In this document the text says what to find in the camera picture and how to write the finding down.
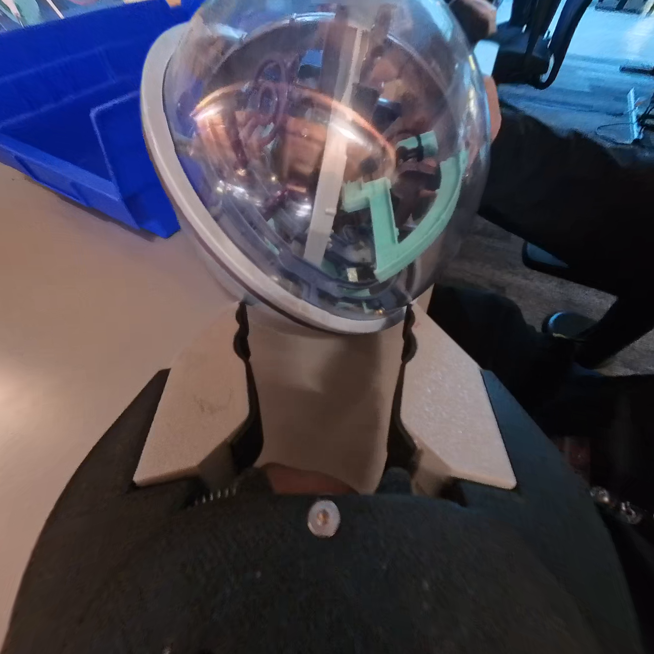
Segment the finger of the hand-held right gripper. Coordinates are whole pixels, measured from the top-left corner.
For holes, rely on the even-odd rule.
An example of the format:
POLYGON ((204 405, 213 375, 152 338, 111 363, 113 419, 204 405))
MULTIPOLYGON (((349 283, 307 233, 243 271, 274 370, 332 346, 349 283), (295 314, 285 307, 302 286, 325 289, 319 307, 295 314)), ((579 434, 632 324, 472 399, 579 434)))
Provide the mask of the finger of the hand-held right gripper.
POLYGON ((502 111, 500 107, 500 98, 498 89, 493 77, 483 78, 486 100, 488 104, 488 113, 490 117, 490 143, 494 143, 497 139, 502 127, 502 111))

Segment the person's dark trouser leg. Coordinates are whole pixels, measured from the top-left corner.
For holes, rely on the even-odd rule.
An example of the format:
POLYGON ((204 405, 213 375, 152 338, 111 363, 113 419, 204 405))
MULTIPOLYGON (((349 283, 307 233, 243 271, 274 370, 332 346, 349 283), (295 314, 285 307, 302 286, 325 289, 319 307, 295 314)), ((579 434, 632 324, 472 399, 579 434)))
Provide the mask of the person's dark trouser leg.
POLYGON ((436 285, 428 315, 550 439, 590 446, 593 484, 633 502, 653 495, 653 375, 584 372, 571 343, 540 333, 491 292, 436 285))

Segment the clear plastic maze ball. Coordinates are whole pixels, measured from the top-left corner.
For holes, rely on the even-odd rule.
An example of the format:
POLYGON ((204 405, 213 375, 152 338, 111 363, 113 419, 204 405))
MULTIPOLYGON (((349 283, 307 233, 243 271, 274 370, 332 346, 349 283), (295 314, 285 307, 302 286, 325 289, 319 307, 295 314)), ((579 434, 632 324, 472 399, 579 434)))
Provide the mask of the clear plastic maze ball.
POLYGON ((404 320, 477 212, 484 82, 447 1, 205 1, 151 45, 141 120, 229 293, 360 335, 404 320))

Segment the blue plastic bin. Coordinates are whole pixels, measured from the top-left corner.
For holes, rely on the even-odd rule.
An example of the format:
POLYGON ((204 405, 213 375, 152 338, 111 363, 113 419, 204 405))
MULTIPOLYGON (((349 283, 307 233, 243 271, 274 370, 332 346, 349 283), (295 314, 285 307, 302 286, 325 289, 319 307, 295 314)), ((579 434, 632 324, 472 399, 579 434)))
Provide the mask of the blue plastic bin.
POLYGON ((179 231, 144 143, 154 41, 200 1, 142 1, 1 34, 1 163, 138 232, 179 231))

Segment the black shoe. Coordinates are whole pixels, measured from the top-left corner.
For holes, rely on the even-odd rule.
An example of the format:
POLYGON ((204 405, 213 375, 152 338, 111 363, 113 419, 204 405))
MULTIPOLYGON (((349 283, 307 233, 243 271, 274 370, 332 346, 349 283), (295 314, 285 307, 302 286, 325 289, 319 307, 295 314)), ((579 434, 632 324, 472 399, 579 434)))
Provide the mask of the black shoe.
POLYGON ((596 321, 588 316, 572 311, 557 311, 546 316, 541 332, 556 338, 584 339, 586 332, 592 330, 596 321))

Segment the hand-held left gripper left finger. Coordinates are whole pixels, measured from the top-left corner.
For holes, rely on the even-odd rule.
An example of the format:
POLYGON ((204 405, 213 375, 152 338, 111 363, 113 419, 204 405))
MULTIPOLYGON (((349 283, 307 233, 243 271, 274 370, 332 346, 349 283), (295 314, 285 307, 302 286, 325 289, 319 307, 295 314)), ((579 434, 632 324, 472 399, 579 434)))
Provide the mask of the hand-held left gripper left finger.
POLYGON ((247 308, 229 303, 175 358, 134 472, 148 487, 200 479, 208 488, 233 482, 252 465, 239 442, 258 412, 250 365, 247 308))

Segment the black office chair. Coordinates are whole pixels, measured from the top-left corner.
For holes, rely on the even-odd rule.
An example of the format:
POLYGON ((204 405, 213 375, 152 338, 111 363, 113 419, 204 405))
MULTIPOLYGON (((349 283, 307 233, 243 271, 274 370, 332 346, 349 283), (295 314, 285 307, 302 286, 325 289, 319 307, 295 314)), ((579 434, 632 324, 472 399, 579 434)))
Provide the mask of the black office chair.
POLYGON ((552 85, 591 1, 512 1, 508 21, 491 40, 499 45, 496 85, 552 85))

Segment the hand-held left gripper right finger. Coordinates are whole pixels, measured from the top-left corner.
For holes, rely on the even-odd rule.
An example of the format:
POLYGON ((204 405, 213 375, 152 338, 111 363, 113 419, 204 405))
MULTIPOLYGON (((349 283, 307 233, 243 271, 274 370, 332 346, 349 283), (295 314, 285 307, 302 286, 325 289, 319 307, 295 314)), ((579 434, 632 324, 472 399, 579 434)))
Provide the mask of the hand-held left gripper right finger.
POLYGON ((419 304, 408 308, 402 335, 392 410, 399 434, 388 464, 406 467, 420 495, 459 481, 515 489, 481 368, 419 304))

